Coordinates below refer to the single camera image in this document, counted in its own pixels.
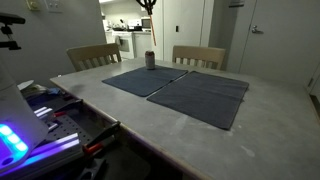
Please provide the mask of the white robot base with LEDs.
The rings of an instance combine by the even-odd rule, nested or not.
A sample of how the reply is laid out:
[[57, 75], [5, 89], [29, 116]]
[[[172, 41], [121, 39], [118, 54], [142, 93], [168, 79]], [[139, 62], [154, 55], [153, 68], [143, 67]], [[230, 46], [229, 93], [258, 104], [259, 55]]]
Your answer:
[[4, 174], [28, 158], [47, 136], [48, 127], [28, 105], [3, 64], [0, 64], [0, 125], [0, 173]]

